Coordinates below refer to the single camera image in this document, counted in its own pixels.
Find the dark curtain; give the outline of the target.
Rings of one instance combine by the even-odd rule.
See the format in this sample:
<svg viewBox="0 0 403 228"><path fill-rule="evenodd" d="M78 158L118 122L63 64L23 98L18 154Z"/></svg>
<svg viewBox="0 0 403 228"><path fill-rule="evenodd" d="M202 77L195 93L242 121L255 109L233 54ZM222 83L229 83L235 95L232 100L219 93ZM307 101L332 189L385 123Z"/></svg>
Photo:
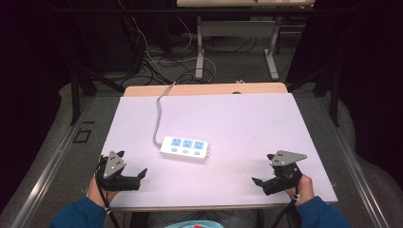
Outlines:
<svg viewBox="0 0 403 228"><path fill-rule="evenodd" d="M39 152L68 83L40 0L0 0L0 214Z"/></svg>
<svg viewBox="0 0 403 228"><path fill-rule="evenodd" d="M286 81L296 83L327 64L342 41L339 99L355 125L355 151L403 190L403 0L316 0L315 10L363 10L311 16Z"/></svg>

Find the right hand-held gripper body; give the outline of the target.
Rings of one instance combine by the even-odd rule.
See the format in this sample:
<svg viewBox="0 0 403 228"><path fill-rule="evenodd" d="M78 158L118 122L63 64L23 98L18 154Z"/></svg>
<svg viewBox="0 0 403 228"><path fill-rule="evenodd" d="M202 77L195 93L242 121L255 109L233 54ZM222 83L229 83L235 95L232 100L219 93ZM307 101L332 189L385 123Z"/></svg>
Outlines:
<svg viewBox="0 0 403 228"><path fill-rule="evenodd" d="M297 166L297 162L307 158L304 154L279 150L270 161L274 169L274 177L265 181L263 192L269 196L285 189L298 186L302 173Z"/></svg>

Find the white power strip blue sockets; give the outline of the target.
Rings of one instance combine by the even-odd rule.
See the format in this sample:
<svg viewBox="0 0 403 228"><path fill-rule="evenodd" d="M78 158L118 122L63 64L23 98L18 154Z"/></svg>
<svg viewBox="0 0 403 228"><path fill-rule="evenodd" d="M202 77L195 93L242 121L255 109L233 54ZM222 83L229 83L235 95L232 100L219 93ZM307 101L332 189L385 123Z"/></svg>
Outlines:
<svg viewBox="0 0 403 228"><path fill-rule="evenodd" d="M165 137L160 152L168 158L204 162L209 156L208 146L205 141Z"/></svg>

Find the white board table cover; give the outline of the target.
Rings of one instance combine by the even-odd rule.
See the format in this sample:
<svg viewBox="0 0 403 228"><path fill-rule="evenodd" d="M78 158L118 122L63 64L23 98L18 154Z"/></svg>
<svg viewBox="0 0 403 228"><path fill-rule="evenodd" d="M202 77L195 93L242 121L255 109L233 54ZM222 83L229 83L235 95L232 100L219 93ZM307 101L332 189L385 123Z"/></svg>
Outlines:
<svg viewBox="0 0 403 228"><path fill-rule="evenodd" d="M205 161L163 156L164 137L209 144ZM133 211L264 208L288 202L267 196L252 178L273 177L267 154L279 150L307 156L298 166L316 193L337 200L296 101L290 93L123 97L103 152L124 151L124 175L147 168L137 191L120 193L112 205Z"/></svg>

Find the person's right hand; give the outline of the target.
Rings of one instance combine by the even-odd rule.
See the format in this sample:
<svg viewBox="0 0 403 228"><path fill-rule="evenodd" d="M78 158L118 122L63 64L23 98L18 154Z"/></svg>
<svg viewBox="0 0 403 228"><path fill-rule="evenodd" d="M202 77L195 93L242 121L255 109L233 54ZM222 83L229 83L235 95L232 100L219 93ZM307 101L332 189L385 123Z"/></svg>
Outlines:
<svg viewBox="0 0 403 228"><path fill-rule="evenodd" d="M290 199L292 199L294 195L299 195L299 200L297 200L295 203L296 207L315 197L313 181L306 175L301 177L297 187L286 189L285 192L288 194Z"/></svg>

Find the wooden table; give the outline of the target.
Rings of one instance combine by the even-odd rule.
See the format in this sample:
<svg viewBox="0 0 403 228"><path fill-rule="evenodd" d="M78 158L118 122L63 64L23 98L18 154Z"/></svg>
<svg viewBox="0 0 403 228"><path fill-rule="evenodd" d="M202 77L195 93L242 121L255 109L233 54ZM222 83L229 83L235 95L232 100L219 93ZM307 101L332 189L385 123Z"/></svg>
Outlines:
<svg viewBox="0 0 403 228"><path fill-rule="evenodd" d="M249 94L249 93L287 93L283 83L246 83L246 84L209 84L209 85L136 85L129 86L125 97L188 95L218 95L218 94Z"/></svg>

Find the aluminium floor rail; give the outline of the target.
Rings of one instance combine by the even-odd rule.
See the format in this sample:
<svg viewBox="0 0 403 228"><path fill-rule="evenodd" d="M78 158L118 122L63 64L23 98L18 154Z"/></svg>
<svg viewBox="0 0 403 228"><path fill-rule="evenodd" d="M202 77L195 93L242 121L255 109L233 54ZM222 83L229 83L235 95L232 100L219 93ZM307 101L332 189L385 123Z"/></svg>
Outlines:
<svg viewBox="0 0 403 228"><path fill-rule="evenodd" d="M97 129L99 119L94 116L95 97L82 101L81 117L71 125L71 103L64 103L53 123L46 141L34 164L35 172L29 173L26 187L29 195L10 228L44 226L52 215L65 204L80 197L81 188L87 183L90 169L102 152L98 142L102 131ZM91 130L86 143L74 143L79 129Z"/></svg>
<svg viewBox="0 0 403 228"><path fill-rule="evenodd" d="M370 185L363 175L362 168L358 163L351 146L348 145L340 128L334 124L334 121L330 117L330 108L328 107L326 99L317 98L317 103L328 125L336 136L336 140L338 141L338 145L341 150L341 157L346 164L347 170L349 171L349 174L355 184L355 189L366 208L367 214L369 215L374 228L390 228L388 221L383 215L383 212L381 211L378 202L374 197L374 193Z"/></svg>

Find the teal cloth with red patch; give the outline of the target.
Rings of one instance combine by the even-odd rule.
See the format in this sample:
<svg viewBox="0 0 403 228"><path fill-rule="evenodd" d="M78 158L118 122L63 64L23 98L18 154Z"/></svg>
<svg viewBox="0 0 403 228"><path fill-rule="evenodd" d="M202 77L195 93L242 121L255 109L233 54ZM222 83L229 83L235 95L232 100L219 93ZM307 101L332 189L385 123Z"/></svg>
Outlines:
<svg viewBox="0 0 403 228"><path fill-rule="evenodd" d="M166 226L165 228L224 228L212 220L189 220Z"/></svg>

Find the person's left hand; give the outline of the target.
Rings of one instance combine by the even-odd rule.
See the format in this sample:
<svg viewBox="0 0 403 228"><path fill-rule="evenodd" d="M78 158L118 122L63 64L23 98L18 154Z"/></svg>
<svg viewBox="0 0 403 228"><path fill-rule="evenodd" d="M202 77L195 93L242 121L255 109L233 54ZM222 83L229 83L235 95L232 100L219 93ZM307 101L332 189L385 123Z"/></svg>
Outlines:
<svg viewBox="0 0 403 228"><path fill-rule="evenodd" d="M99 189L96 178L91 178L86 196L97 205L106 208L106 201L111 203L117 195L118 193L116 191Z"/></svg>

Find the black floor socket frame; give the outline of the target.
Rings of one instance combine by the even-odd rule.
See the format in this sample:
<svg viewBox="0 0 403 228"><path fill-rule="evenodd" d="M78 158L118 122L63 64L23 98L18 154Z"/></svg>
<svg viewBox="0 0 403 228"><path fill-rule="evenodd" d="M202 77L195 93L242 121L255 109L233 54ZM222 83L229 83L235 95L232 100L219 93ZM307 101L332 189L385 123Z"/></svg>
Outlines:
<svg viewBox="0 0 403 228"><path fill-rule="evenodd" d="M86 143L89 140L91 133L92 133L91 130L86 130L86 129L80 128L79 131L74 136L73 142L74 143Z"/></svg>

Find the black metal stand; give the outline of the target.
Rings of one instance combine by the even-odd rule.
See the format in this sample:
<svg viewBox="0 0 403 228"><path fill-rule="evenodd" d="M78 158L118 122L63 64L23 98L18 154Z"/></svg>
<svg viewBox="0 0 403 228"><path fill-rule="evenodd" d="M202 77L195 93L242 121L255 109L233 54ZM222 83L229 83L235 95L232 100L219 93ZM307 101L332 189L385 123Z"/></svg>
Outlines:
<svg viewBox="0 0 403 228"><path fill-rule="evenodd" d="M87 96L94 97L98 90L94 81L99 81L102 84L123 93L125 89L100 72L91 69L82 64L74 64L70 68L70 85L71 85L71 103L72 103L72 119L71 125L75 125L81 117L80 91L83 91Z"/></svg>
<svg viewBox="0 0 403 228"><path fill-rule="evenodd" d="M331 92L329 104L329 116L335 126L339 126L338 122L338 95L339 95L339 79L340 70L334 64L327 64L315 70L313 73L303 77L296 83L288 85L286 88L289 92L304 86L305 84L318 80L317 85L313 89L315 97L324 97L327 91Z"/></svg>

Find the white desk with metal legs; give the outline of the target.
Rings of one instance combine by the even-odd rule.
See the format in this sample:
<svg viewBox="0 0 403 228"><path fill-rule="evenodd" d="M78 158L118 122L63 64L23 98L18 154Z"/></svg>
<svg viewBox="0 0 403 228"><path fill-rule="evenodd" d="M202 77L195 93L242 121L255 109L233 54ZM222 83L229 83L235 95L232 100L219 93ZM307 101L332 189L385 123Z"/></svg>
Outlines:
<svg viewBox="0 0 403 228"><path fill-rule="evenodd" d="M177 0L177 6L186 10L302 10L311 7L316 0ZM230 20L222 13L213 15L213 20L205 16L197 17L198 56L195 78L203 77L203 66L206 58L202 46L204 37L266 37L270 38L270 46L264 51L269 76L278 80L278 71L273 54L279 37L280 16L269 16L259 20L257 16L247 19Z"/></svg>

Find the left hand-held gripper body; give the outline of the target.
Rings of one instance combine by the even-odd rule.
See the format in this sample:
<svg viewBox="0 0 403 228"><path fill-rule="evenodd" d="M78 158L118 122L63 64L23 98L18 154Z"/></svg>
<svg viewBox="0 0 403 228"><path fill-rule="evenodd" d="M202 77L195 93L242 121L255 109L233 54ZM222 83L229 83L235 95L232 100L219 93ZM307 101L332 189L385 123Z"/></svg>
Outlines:
<svg viewBox="0 0 403 228"><path fill-rule="evenodd" d="M108 191L133 191L141 186L140 181L135 181L134 177L122 175L126 166L123 158L117 152L110 151L108 156L101 156L98 162L95 178L101 188Z"/></svg>

